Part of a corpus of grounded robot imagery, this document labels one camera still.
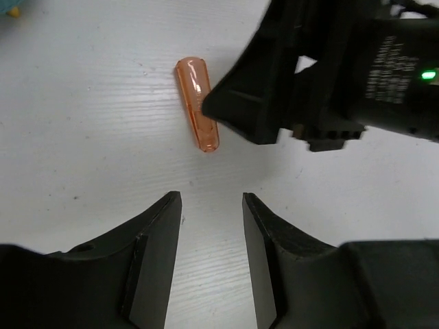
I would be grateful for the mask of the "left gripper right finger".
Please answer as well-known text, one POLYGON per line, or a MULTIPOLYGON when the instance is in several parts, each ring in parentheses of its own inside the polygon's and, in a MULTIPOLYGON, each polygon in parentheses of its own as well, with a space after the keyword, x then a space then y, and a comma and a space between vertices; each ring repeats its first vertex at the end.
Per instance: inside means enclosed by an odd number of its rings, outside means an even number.
POLYGON ((334 246, 310 236, 270 210, 254 193, 242 199, 244 236, 258 328, 275 328, 287 313, 282 254, 319 256, 334 246))

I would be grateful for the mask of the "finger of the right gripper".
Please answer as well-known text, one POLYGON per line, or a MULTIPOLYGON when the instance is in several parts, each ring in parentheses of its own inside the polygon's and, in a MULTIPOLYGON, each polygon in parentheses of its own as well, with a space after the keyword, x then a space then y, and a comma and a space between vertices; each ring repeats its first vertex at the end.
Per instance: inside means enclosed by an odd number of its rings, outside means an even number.
POLYGON ((257 145, 277 142, 292 97, 298 32, 259 30, 202 103, 202 113, 257 145))

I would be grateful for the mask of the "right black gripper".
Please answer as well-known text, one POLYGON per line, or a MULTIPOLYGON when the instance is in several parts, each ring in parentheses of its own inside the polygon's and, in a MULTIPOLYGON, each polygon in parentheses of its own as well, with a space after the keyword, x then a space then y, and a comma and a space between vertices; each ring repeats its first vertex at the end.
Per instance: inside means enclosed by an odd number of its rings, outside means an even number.
POLYGON ((438 141, 438 7, 418 1, 272 1, 257 36, 274 44, 257 142, 280 129, 311 151, 367 127, 438 141))

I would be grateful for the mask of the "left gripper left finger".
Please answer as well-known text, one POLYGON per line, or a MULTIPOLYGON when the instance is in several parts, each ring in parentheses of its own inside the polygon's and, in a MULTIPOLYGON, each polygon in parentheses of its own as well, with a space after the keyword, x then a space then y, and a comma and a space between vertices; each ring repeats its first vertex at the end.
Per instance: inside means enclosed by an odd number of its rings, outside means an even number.
POLYGON ((53 253, 53 328, 163 328, 180 230, 172 191, 109 232, 53 253))

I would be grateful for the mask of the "orange translucent eraser case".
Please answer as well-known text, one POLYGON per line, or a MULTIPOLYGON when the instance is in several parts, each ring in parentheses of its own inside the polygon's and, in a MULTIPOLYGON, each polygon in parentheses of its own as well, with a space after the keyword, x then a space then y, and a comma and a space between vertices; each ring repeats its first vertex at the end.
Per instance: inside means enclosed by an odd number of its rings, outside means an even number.
POLYGON ((202 102, 211 91, 206 62, 186 57, 176 63, 174 70, 195 144, 204 153, 214 152, 220 145, 217 123, 202 114, 202 102))

